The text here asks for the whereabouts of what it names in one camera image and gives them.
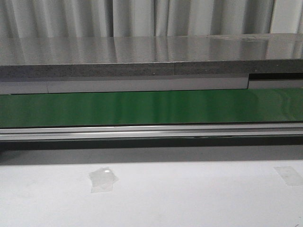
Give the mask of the green conveyor belt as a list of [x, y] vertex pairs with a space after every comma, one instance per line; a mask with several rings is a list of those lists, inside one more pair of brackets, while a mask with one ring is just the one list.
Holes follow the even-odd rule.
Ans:
[[300, 88], [2, 95], [2, 128], [300, 122]]

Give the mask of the grey conveyor back guard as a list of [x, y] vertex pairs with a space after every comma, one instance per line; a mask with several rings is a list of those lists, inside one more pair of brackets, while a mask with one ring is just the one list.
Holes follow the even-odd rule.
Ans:
[[48, 94], [129, 91], [182, 91], [301, 88], [302, 73], [226, 73], [170, 76], [2, 79], [0, 93]]

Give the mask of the aluminium conveyor front rail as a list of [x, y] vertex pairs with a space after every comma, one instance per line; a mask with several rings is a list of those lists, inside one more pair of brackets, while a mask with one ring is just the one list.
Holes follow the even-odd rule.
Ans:
[[301, 122], [6, 128], [1, 141], [302, 135]]

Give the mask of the grey curtain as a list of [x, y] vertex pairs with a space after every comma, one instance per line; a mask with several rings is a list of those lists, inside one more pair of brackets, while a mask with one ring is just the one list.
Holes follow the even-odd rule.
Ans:
[[303, 31], [300, 0], [3, 0], [2, 38]]

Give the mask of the clear tape strip right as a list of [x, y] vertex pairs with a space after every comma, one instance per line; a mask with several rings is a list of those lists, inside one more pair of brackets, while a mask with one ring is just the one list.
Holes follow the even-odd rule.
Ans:
[[288, 186], [302, 186], [303, 177], [291, 166], [274, 167], [275, 171], [280, 175]]

